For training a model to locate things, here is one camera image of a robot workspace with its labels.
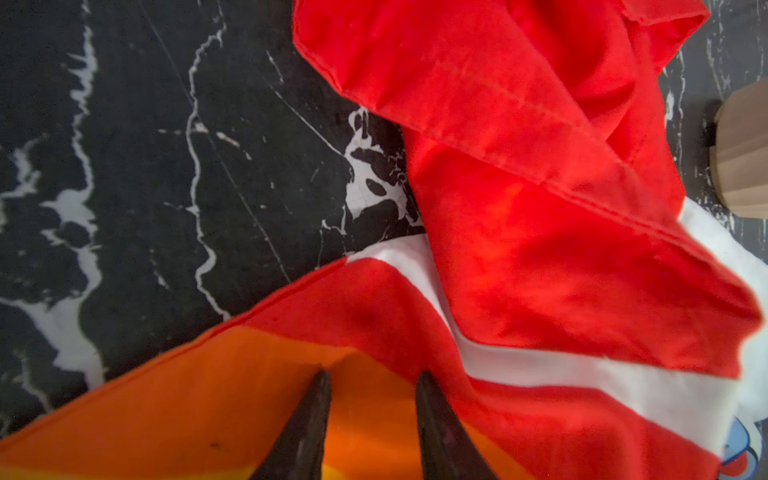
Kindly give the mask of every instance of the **beige object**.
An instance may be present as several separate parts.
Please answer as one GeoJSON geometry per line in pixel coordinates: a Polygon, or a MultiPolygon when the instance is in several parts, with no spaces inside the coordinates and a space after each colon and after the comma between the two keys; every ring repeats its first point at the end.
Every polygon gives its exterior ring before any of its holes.
{"type": "Polygon", "coordinates": [[[768,78],[733,93],[715,123],[710,170],[720,201],[739,217],[768,218],[768,78]]]}

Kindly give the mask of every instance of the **folded fabric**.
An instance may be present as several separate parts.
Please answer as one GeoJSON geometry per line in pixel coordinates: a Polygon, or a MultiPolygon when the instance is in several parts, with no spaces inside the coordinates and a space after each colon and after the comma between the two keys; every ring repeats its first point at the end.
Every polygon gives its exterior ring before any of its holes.
{"type": "Polygon", "coordinates": [[[0,476],[248,478],[326,368],[324,478],[421,478],[422,370],[499,478],[713,478],[733,414],[768,415],[768,269],[685,198],[664,136],[657,76],[707,16],[296,1],[300,53],[402,125],[429,239],[325,266],[39,419],[0,442],[0,476]]]}

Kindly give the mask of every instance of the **white stripe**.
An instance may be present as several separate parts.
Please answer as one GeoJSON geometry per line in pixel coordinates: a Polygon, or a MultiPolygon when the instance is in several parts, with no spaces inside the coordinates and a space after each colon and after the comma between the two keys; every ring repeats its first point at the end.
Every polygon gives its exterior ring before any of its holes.
{"type": "Polygon", "coordinates": [[[737,381],[575,353],[482,345],[456,326],[426,235],[377,243],[348,261],[365,258],[396,268],[435,307],[456,341],[467,375],[509,386],[600,390],[702,449],[722,454],[736,408],[737,381]]]}
{"type": "MultiPolygon", "coordinates": [[[[683,203],[680,223],[689,235],[752,288],[765,318],[768,311],[768,266],[746,251],[728,230],[690,198],[683,203]]],[[[737,416],[747,422],[765,419],[768,417],[768,328],[765,322],[744,343],[741,368],[743,384],[737,416]]]]}

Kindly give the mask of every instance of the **black marble floor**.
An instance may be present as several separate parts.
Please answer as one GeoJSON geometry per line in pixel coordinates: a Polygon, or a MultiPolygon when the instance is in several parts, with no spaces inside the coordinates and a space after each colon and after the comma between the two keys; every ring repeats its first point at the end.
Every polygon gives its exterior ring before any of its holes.
{"type": "MultiPolygon", "coordinates": [[[[422,232],[397,127],[291,43],[288,0],[4,3],[0,434],[319,266],[422,232]]],[[[722,99],[763,76],[766,0],[710,0],[660,77],[693,199],[722,99]]]]}

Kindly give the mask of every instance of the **red fabric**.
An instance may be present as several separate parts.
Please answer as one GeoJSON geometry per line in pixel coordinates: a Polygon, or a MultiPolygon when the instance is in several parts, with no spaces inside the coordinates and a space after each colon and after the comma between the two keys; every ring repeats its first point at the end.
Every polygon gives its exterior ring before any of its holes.
{"type": "Polygon", "coordinates": [[[715,455],[601,392],[471,380],[442,319],[391,266],[359,260],[322,272],[299,280],[286,292],[290,301],[270,299],[227,328],[352,347],[411,383],[429,370],[462,421],[542,480],[700,479],[717,471],[715,455]]]}
{"type": "Polygon", "coordinates": [[[464,334],[738,377],[760,311],[677,223],[656,75],[696,2],[299,0],[294,42],[400,123],[464,334]]]}

